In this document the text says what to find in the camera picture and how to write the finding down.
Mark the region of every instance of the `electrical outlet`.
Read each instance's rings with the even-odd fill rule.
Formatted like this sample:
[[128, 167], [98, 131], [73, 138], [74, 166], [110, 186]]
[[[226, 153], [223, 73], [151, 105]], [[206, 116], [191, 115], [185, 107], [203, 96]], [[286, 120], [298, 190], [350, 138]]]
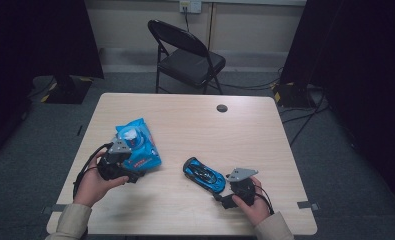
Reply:
[[188, 13], [191, 12], [190, 1], [179, 1], [179, 12], [185, 12], [185, 9], [187, 9]]
[[201, 0], [200, 1], [179, 1], [179, 12], [187, 13], [201, 13]]

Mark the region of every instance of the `toy car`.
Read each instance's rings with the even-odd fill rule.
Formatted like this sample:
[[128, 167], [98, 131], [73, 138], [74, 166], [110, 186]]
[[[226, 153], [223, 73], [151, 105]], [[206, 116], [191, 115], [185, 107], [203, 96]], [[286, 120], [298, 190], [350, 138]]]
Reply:
[[226, 182], [222, 174], [207, 167], [195, 157], [184, 163], [183, 171], [187, 178], [211, 193], [220, 193], [225, 188]]

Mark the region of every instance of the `blue snack bag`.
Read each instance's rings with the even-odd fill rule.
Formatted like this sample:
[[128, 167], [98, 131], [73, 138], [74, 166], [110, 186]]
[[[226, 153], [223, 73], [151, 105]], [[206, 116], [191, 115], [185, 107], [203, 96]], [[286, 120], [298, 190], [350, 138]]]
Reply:
[[123, 162], [125, 168], [132, 171], [146, 171], [162, 164], [150, 130], [143, 118], [124, 126], [116, 126], [118, 138], [131, 148], [131, 156]]

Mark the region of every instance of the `hand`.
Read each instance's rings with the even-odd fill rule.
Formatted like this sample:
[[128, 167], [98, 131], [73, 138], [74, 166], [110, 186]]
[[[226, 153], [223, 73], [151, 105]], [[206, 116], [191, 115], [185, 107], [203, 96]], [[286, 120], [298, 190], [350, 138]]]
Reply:
[[[256, 193], [263, 195], [262, 183], [255, 177], [250, 177], [250, 179], [256, 185]], [[237, 195], [232, 196], [232, 200], [239, 208], [241, 208], [241, 210], [243, 210], [244, 214], [246, 214], [253, 226], [259, 225], [259, 223], [270, 216], [268, 205], [266, 205], [266, 202], [258, 196], [254, 197], [254, 204], [252, 206], [248, 206]]]
[[128, 181], [129, 178], [127, 176], [109, 181], [104, 180], [100, 176], [97, 169], [97, 158], [103, 155], [104, 152], [99, 152], [91, 160], [88, 165], [88, 170], [85, 172], [79, 184], [78, 192], [76, 193], [73, 203], [92, 207], [96, 202], [100, 201], [110, 189], [125, 184]]

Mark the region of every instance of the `beige sleeve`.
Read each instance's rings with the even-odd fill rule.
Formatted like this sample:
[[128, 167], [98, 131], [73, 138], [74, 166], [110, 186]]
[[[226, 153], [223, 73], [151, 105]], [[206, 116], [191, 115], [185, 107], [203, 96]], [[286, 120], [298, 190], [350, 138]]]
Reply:
[[87, 229], [91, 211], [91, 208], [81, 204], [67, 205], [59, 218], [56, 232], [46, 240], [80, 239]]
[[266, 218], [255, 227], [258, 240], [293, 240], [294, 236], [287, 226], [281, 212]]

